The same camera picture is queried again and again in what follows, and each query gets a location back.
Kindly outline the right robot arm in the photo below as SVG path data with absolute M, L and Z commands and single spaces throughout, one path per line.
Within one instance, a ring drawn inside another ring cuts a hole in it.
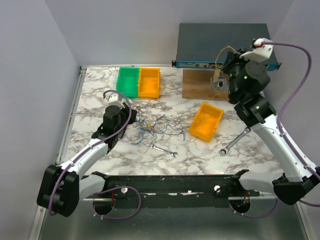
M 282 174 L 245 170 L 230 183 L 230 191 L 236 196 L 247 190 L 272 193 L 283 203 L 294 205 L 319 184 L 320 169 L 285 132 L 280 115 L 261 95 L 270 82 L 267 69 L 241 48 L 227 53 L 221 70 L 229 77 L 228 98 L 236 114 L 263 140 L 283 169 Z

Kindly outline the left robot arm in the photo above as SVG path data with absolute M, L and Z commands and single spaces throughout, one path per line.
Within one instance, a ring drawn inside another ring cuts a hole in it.
M 89 143 L 70 160 L 59 166 L 49 165 L 44 172 L 36 199 L 38 206 L 50 215 L 69 217 L 80 200 L 97 194 L 104 198 L 110 194 L 111 185 L 106 175 L 85 173 L 105 157 L 123 137 L 127 125 L 136 121 L 137 111 L 124 104 L 110 105 L 105 109 L 102 124 L 92 134 Z

